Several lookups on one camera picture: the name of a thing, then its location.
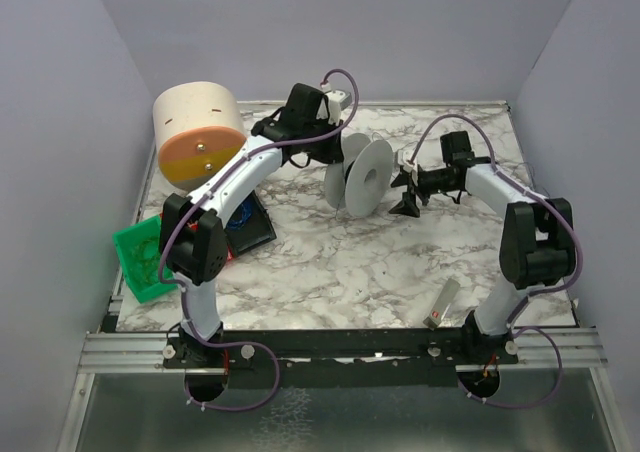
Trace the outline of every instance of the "green container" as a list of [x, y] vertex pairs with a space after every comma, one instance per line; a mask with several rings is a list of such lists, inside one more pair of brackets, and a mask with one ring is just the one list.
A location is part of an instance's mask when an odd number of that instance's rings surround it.
[[[158, 282], [159, 216], [116, 232], [113, 234], [113, 242], [116, 244], [124, 280], [138, 302], [147, 302], [176, 288], [175, 285]], [[165, 267], [163, 276], [170, 279], [173, 274]]]

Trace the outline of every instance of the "purple wall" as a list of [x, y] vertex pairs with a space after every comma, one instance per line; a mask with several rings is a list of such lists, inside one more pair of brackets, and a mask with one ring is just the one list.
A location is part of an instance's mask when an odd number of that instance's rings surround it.
[[156, 96], [286, 97], [340, 66], [365, 99], [515, 99], [570, 0], [103, 0]]
[[0, 450], [55, 450], [151, 145], [100, 0], [0, 0]]
[[574, 207], [584, 245], [572, 290], [597, 324], [640, 447], [640, 1], [573, 0], [514, 108], [539, 185]]

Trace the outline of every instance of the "marble surface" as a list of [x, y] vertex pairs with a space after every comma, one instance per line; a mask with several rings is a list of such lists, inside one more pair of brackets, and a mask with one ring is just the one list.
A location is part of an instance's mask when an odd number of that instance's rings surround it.
[[[250, 130], [272, 109], [243, 113]], [[387, 139], [394, 150], [411, 149], [437, 116], [463, 113], [488, 133], [500, 164], [529, 182], [509, 115], [504, 107], [361, 108], [346, 134], [363, 132]], [[424, 168], [441, 167], [438, 137], [469, 130], [478, 155], [482, 139], [457, 120], [444, 121], [422, 146]], [[484, 300], [500, 274], [502, 221], [480, 200], [464, 195], [461, 205], [432, 197], [422, 217], [387, 211], [401, 189], [390, 189], [370, 217], [336, 213], [323, 198], [324, 169], [287, 165], [259, 188], [277, 240], [228, 264], [218, 280], [218, 309], [229, 329], [333, 329], [422, 327], [448, 278], [461, 284], [443, 326], [460, 325]], [[156, 169], [143, 219], [158, 214], [174, 192]], [[159, 331], [181, 317], [179, 294], [139, 304], [123, 285], [118, 331]], [[566, 293], [536, 298], [519, 325], [574, 325]]]

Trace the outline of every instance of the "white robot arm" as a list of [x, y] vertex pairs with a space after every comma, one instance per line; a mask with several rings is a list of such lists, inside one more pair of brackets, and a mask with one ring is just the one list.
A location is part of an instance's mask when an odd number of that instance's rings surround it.
[[[176, 278], [187, 284], [184, 293], [191, 325], [200, 337], [210, 339], [222, 325], [216, 306], [215, 277], [226, 262], [224, 228], [234, 211], [265, 178], [298, 152], [306, 152], [310, 158], [326, 164], [343, 160], [340, 134], [306, 147], [268, 146], [330, 132], [340, 123], [341, 113], [350, 103], [351, 96], [346, 92], [332, 91], [327, 86], [320, 91], [297, 84], [287, 104], [273, 116], [259, 121], [252, 130], [253, 136], [207, 183], [186, 198], [174, 194], [165, 202], [161, 249], [187, 210], [201, 203], [193, 216], [198, 220], [197, 230], [185, 227], [167, 257], [167, 265]], [[213, 185], [220, 181], [212, 193]], [[192, 328], [184, 320], [183, 329], [191, 333]]]
[[[512, 312], [525, 297], [574, 271], [575, 245], [540, 202], [554, 207], [570, 225], [571, 206], [564, 199], [548, 199], [528, 189], [525, 195], [506, 182], [501, 177], [504, 171], [494, 168], [489, 157], [475, 156], [467, 132], [443, 135], [440, 142], [445, 168], [423, 171], [416, 162], [398, 158], [400, 174], [391, 186], [406, 186], [407, 191], [391, 213], [419, 217], [416, 198], [426, 205], [433, 194], [457, 191], [478, 197], [504, 220], [502, 276], [487, 300], [467, 319], [483, 336], [503, 336]], [[459, 196], [454, 202], [459, 203]], [[539, 239], [538, 232], [547, 237]]]

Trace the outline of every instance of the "bolt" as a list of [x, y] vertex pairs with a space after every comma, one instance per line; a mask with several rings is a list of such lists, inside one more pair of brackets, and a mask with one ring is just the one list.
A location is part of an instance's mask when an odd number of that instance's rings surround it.
[[516, 355], [518, 353], [518, 346], [513, 340], [509, 340], [504, 344], [504, 350], [509, 355]]
[[162, 349], [162, 356], [165, 359], [173, 359], [176, 356], [176, 349], [174, 349], [172, 345], [167, 345], [164, 349]]
[[254, 349], [252, 345], [243, 345], [242, 348], [240, 349], [240, 355], [247, 360], [253, 357], [253, 354], [255, 353], [256, 353], [256, 349]]

